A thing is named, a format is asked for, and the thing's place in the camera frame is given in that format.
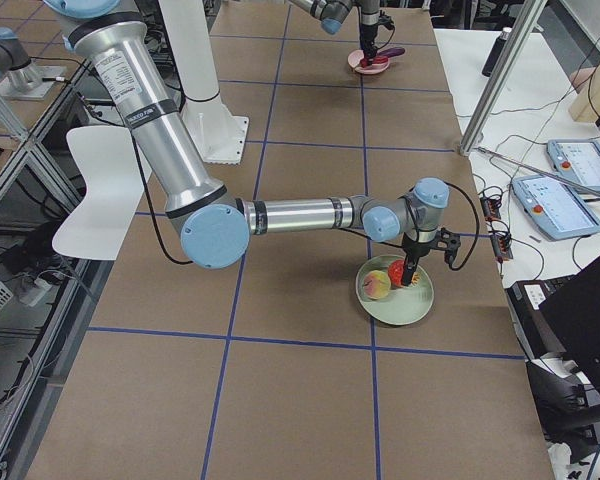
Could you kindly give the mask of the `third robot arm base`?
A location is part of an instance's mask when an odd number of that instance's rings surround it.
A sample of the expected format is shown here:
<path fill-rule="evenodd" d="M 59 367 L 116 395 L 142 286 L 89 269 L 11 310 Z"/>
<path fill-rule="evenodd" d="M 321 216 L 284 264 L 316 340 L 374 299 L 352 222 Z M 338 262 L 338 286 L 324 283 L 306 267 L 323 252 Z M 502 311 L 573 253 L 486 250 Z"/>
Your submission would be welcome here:
<path fill-rule="evenodd" d="M 65 80 L 63 66 L 37 64 L 17 35 L 0 27 L 0 95 L 11 100 L 42 100 L 54 83 Z"/>

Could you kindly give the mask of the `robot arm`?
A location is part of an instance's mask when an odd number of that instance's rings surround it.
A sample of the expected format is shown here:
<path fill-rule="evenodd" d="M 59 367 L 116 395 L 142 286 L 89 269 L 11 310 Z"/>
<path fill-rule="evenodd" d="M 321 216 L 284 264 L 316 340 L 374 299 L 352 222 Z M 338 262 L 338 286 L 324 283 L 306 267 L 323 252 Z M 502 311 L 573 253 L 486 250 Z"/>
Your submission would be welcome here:
<path fill-rule="evenodd" d="M 353 9 L 357 10 L 358 38 L 363 53 L 361 67 L 370 67 L 378 52 L 375 40 L 380 25 L 380 2 L 373 0 L 291 0 L 291 4 L 300 8 L 320 22 L 321 28 L 328 34 L 336 34 Z"/>
<path fill-rule="evenodd" d="M 238 261 L 254 235 L 353 229 L 383 243 L 402 240 L 403 285 L 432 250 L 453 262 L 458 237 L 441 226 L 448 185 L 419 180 L 392 202 L 365 195 L 308 200 L 247 201 L 232 196 L 206 170 L 216 147 L 236 146 L 246 121 L 233 116 L 220 97 L 207 21 L 200 2 L 160 6 L 171 51 L 192 99 L 180 106 L 144 43 L 147 25 L 132 1 L 53 1 L 67 48 L 88 59 L 166 197 L 166 214 L 187 259 L 204 268 Z"/>

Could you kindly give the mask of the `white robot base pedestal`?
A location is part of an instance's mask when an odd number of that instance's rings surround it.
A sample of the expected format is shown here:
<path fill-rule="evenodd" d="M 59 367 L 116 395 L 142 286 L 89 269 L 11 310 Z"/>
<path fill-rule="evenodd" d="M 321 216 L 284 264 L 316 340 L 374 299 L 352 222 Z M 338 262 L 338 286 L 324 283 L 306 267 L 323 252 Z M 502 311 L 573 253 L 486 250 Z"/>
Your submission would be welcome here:
<path fill-rule="evenodd" d="M 158 3 L 184 94 L 181 117 L 206 163 L 241 162 L 249 119 L 225 106 L 201 1 Z"/>

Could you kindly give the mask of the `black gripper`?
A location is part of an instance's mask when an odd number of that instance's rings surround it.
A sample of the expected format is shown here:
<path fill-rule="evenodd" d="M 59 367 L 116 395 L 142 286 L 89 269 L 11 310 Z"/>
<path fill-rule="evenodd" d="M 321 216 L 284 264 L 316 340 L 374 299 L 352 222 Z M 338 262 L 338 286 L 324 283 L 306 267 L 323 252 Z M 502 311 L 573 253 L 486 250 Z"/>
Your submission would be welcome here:
<path fill-rule="evenodd" d="M 374 23 L 371 25 L 368 24 L 359 24 L 359 41 L 360 46 L 363 52 L 362 58 L 372 59 L 376 57 L 377 47 L 375 45 L 375 40 L 378 33 L 378 23 Z"/>
<path fill-rule="evenodd" d="M 408 231 L 402 237 L 402 250 L 405 252 L 401 285 L 410 286 L 417 276 L 418 262 L 426 256 L 436 243 L 437 230 Z"/>

